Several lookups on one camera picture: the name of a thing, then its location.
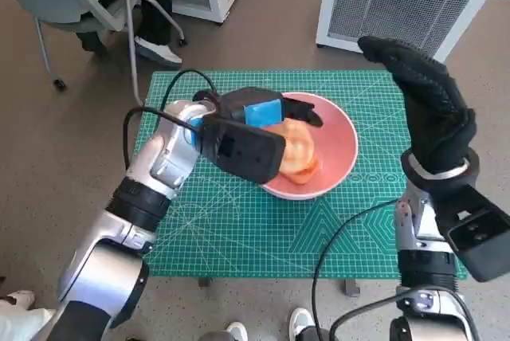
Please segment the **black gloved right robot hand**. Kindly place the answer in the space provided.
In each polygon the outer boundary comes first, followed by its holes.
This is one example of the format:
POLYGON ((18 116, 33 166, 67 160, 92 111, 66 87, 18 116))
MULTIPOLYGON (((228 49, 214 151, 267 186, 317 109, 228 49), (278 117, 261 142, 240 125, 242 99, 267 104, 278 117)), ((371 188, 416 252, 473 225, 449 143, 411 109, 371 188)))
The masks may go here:
POLYGON ((442 63, 404 41, 364 36, 363 56, 382 64, 403 94, 411 151, 429 173, 463 164, 477 131, 475 111, 442 63))

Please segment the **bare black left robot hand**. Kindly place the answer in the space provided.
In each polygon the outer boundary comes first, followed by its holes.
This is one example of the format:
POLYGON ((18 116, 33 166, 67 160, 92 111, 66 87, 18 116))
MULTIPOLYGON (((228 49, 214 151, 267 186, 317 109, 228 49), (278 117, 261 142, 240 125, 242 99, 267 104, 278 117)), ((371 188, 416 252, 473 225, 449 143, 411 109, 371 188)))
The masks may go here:
POLYGON ((268 127, 286 118, 322 127, 322 119, 314 112, 314 104, 295 100, 265 88, 246 87, 219 97, 219 114, 251 127, 268 127))

